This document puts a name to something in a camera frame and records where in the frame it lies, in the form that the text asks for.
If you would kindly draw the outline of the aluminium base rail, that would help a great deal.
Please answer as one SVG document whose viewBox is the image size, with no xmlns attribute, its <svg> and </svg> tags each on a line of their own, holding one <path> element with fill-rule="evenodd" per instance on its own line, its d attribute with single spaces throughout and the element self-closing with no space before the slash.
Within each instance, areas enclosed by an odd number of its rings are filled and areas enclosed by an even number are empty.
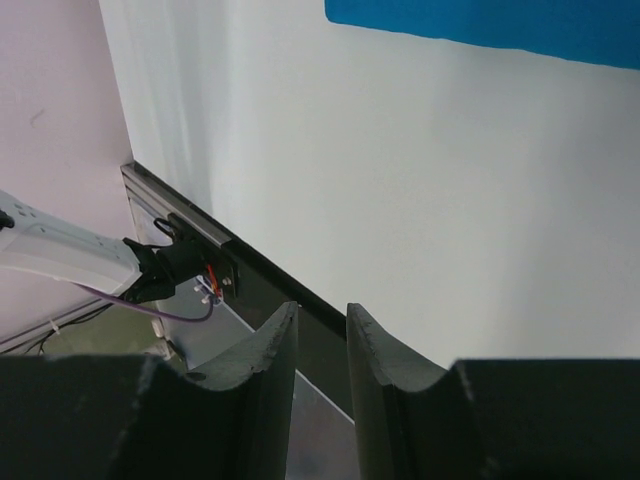
<svg viewBox="0 0 640 480">
<path fill-rule="evenodd" d="M 195 204 L 181 196 L 136 162 L 121 167 L 137 238 L 165 245 L 170 238 L 153 225 L 162 218 L 177 228 L 201 236 L 205 242 L 221 248 L 230 234 Z"/>
</svg>

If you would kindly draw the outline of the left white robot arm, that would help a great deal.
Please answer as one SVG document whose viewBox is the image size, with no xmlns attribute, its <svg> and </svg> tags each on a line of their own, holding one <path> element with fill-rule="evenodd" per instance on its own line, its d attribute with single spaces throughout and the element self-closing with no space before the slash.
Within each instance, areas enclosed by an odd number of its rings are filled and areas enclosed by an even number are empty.
<svg viewBox="0 0 640 480">
<path fill-rule="evenodd" d="M 164 300 L 207 270 L 192 240 L 169 246 L 101 236 L 1 193 L 1 266 L 81 285 L 122 301 Z"/>
</svg>

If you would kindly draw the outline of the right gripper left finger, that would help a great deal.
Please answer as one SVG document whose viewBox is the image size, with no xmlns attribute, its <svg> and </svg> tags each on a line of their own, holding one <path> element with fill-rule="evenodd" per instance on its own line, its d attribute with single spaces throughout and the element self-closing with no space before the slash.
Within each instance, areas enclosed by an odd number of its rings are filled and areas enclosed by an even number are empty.
<svg viewBox="0 0 640 480">
<path fill-rule="evenodd" d="M 281 479 L 298 306 L 192 375 L 152 355 L 5 356 L 5 479 Z"/>
</svg>

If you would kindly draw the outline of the blue t shirt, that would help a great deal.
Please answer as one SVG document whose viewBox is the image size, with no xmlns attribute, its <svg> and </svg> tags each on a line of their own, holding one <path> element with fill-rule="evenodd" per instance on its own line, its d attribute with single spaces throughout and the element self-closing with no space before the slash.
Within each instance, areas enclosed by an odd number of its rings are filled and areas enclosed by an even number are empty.
<svg viewBox="0 0 640 480">
<path fill-rule="evenodd" d="M 336 24 L 637 70 L 639 3 L 609 0 L 335 0 Z"/>
</svg>

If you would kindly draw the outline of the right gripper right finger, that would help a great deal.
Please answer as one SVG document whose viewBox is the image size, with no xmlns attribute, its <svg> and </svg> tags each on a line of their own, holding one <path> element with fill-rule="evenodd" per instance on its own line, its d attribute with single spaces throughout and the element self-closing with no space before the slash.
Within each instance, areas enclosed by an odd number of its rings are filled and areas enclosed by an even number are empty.
<svg viewBox="0 0 640 480">
<path fill-rule="evenodd" d="M 635 479 L 633 359 L 463 359 L 449 368 L 362 306 L 346 318 L 365 479 Z"/>
</svg>

